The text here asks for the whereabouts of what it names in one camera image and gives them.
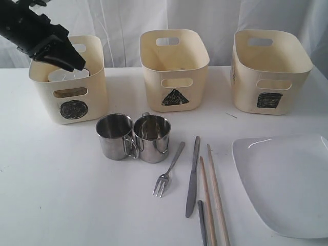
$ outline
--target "tabletop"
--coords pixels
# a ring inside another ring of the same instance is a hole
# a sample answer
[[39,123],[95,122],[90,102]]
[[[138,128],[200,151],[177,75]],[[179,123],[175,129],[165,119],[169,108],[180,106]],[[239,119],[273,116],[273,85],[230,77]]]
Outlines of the tabletop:
[[[137,120],[143,112],[152,112],[142,68],[106,68],[105,73],[109,113]],[[0,69],[0,78],[0,245],[202,245],[197,208],[185,218],[195,136],[201,137],[200,156],[208,171],[206,144],[213,149],[231,245],[328,244],[328,239],[293,239],[271,231],[254,210],[231,151],[238,138],[303,133],[327,138],[328,81],[315,67],[291,113],[282,116],[236,109],[230,67],[210,67],[197,109],[156,113],[172,127],[170,155],[157,164],[104,157],[95,132],[97,120],[53,123],[28,69]],[[155,197],[156,180],[181,141],[186,146],[170,173],[168,191],[161,199]],[[197,199],[204,200],[200,168],[197,172]]]

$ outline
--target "white backdrop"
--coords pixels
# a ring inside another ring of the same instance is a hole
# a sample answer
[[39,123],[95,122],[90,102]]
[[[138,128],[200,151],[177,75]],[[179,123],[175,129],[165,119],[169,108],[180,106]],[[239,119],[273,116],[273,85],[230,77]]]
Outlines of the white backdrop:
[[[272,29],[296,35],[313,63],[328,77],[327,0],[52,0],[45,13],[70,35],[101,39],[106,67],[138,67],[139,37],[154,29],[199,33],[212,66],[229,65],[234,33]],[[28,67],[29,58],[0,37],[0,68]]]

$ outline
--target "fork handle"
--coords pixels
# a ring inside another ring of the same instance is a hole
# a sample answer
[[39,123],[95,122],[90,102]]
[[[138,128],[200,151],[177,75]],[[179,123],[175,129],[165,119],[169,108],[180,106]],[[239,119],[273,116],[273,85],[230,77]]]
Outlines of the fork handle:
[[168,171],[166,172],[166,174],[168,174],[168,173],[172,170],[172,168],[174,167],[176,161],[178,160],[178,158],[179,158],[181,152],[183,151],[183,148],[184,148],[184,147],[185,147],[185,142],[181,142],[180,145],[179,145],[178,150],[177,150],[176,153],[175,153],[175,156],[174,156],[174,158],[173,158],[173,160],[172,160],[172,163],[171,163],[171,165],[170,165]]

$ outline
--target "black circle symbol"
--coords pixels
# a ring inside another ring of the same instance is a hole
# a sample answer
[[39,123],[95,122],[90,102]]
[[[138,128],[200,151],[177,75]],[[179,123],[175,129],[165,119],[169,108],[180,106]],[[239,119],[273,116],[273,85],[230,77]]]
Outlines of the black circle symbol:
[[79,119],[88,112],[88,106],[84,101],[66,101],[60,106],[60,114],[66,119]]

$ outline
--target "bin handle hole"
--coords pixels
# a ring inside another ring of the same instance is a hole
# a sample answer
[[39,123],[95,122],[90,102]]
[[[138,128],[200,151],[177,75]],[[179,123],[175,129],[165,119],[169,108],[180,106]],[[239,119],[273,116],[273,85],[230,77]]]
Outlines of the bin handle hole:
[[54,91],[53,95],[56,98],[65,98],[65,97],[72,97],[72,96],[82,96],[82,95],[85,95],[87,93],[88,93],[87,88],[78,87],[78,88]]
[[73,44],[73,47],[78,53],[84,53],[87,50],[84,44]]
[[273,44],[273,40],[270,38],[258,38],[258,37],[251,37],[248,39],[249,46],[271,46]]
[[261,79],[256,86],[261,89],[286,91],[292,87],[292,82],[289,80]]
[[160,37],[156,39],[157,46],[178,45],[180,39],[178,37]]
[[191,78],[167,78],[161,81],[164,88],[182,88],[192,86],[192,84]]

